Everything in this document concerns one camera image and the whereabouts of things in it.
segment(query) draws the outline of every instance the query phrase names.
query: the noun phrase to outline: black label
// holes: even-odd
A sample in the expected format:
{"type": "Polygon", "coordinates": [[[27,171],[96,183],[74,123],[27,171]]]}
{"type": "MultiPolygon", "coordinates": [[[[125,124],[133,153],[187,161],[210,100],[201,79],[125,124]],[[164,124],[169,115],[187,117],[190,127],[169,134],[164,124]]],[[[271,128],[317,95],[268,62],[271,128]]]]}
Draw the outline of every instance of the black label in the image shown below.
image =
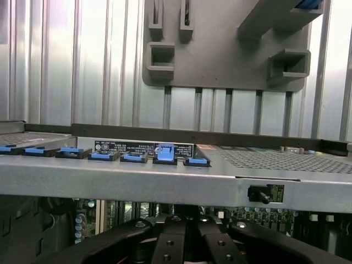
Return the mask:
{"type": "Polygon", "coordinates": [[[270,198],[272,202],[283,202],[284,201],[284,185],[272,185],[268,184],[270,188],[270,198]]]}
{"type": "MultiPolygon", "coordinates": [[[[158,152],[159,143],[132,142],[132,141],[95,141],[95,151],[101,151],[102,154],[130,152],[131,154],[141,155],[148,152],[153,157],[158,152]]],[[[193,157],[193,145],[174,144],[175,154],[177,157],[193,157]]]]}

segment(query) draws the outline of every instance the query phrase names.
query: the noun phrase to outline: circuit board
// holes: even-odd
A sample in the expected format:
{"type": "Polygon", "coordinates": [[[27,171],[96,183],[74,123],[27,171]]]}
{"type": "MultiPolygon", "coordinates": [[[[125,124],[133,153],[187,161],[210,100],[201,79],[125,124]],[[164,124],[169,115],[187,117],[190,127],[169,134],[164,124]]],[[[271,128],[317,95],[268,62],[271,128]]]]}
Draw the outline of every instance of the circuit board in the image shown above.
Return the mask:
{"type": "Polygon", "coordinates": [[[217,211],[223,211],[225,218],[229,218],[230,222],[246,219],[288,235],[292,235],[294,215],[296,214],[296,212],[286,209],[258,207],[223,208],[217,211]]]}
{"type": "Polygon", "coordinates": [[[96,230],[96,200],[93,199],[75,199],[76,217],[75,217],[75,238],[76,243],[83,239],[95,235],[96,230]]]}

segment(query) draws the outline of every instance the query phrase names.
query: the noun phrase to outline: black metal bar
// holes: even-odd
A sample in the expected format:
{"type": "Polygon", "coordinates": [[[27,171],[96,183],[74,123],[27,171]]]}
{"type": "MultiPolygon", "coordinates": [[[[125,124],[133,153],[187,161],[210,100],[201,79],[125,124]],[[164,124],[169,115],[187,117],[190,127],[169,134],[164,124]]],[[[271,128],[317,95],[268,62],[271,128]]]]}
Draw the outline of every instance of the black metal bar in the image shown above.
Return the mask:
{"type": "Polygon", "coordinates": [[[322,139],[320,142],[320,151],[332,155],[337,155],[337,156],[347,156],[348,155],[348,150],[347,150],[347,144],[348,142],[346,141],[331,141],[331,140],[324,140],[322,139]]]}
{"type": "Polygon", "coordinates": [[[127,126],[72,124],[73,136],[91,138],[129,139],[179,142],[238,147],[261,147],[279,149],[281,146],[303,147],[307,150],[320,149],[320,140],[295,137],[257,136],[154,128],[132,128],[127,126]]]}
{"type": "Polygon", "coordinates": [[[141,216],[141,203],[133,202],[131,206],[132,206],[131,219],[139,218],[141,216]]]}
{"type": "Polygon", "coordinates": [[[71,134],[71,127],[64,125],[24,124],[24,130],[26,132],[71,134]]]}
{"type": "Polygon", "coordinates": [[[149,209],[148,209],[149,217],[156,217],[157,206],[158,204],[156,202],[149,203],[149,209]]]}

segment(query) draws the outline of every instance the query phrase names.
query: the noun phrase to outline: screw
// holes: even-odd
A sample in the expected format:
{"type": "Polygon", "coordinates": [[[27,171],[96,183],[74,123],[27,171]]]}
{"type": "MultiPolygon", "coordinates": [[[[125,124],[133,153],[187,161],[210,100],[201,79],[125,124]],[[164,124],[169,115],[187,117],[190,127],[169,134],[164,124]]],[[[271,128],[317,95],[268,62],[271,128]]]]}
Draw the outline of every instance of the screw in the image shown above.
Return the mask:
{"type": "Polygon", "coordinates": [[[227,259],[228,261],[233,261],[233,256],[231,256],[230,254],[227,254],[227,255],[226,255],[226,259],[227,259]]]}
{"type": "Polygon", "coordinates": [[[206,216],[201,216],[200,217],[200,221],[202,222],[207,222],[208,221],[208,218],[206,216]]]}
{"type": "Polygon", "coordinates": [[[247,225],[243,222],[237,222],[236,226],[238,226],[239,228],[245,228],[247,225]]]}
{"type": "Polygon", "coordinates": [[[138,221],[136,227],[145,227],[145,223],[143,223],[142,221],[138,221]]]}
{"type": "Polygon", "coordinates": [[[169,261],[169,260],[171,260],[171,256],[165,254],[165,255],[164,255],[164,261],[169,261]]]}
{"type": "Polygon", "coordinates": [[[171,219],[173,221],[181,221],[181,218],[179,218],[178,216],[173,216],[171,219]]]}

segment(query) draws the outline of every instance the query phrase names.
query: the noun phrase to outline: metal frame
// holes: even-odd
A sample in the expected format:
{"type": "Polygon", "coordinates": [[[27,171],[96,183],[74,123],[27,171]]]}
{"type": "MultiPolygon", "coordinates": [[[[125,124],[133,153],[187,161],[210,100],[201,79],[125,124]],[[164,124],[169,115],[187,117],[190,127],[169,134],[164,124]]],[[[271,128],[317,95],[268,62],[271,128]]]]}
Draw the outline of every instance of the metal frame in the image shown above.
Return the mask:
{"type": "MultiPolygon", "coordinates": [[[[71,133],[76,136],[158,139],[165,142],[172,139],[173,142],[266,148],[300,146],[343,155],[348,153],[347,142],[288,137],[81,124],[72,125],[71,133]]],[[[286,208],[297,211],[352,211],[352,201],[346,195],[352,191],[350,174],[238,168],[222,158],[216,150],[202,152],[212,161],[212,167],[187,167],[181,163],[178,166],[166,166],[152,162],[134,164],[56,158],[46,158],[44,161],[43,158],[36,157],[4,156],[0,158],[0,193],[166,204],[286,208]],[[283,202],[269,205],[250,202],[248,188],[267,184],[285,186],[283,202]]],[[[326,158],[351,163],[349,157],[327,155],[326,158]]]]}
{"type": "Polygon", "coordinates": [[[239,147],[261,147],[279,149],[281,146],[303,147],[347,156],[346,141],[305,139],[298,137],[244,135],[231,133],[214,133],[188,130],[168,130],[154,128],[136,128],[128,126],[72,124],[71,126],[25,124],[25,131],[43,133],[65,133],[77,137],[128,139],[163,142],[181,142],[191,144],[225,145],[239,147]]]}

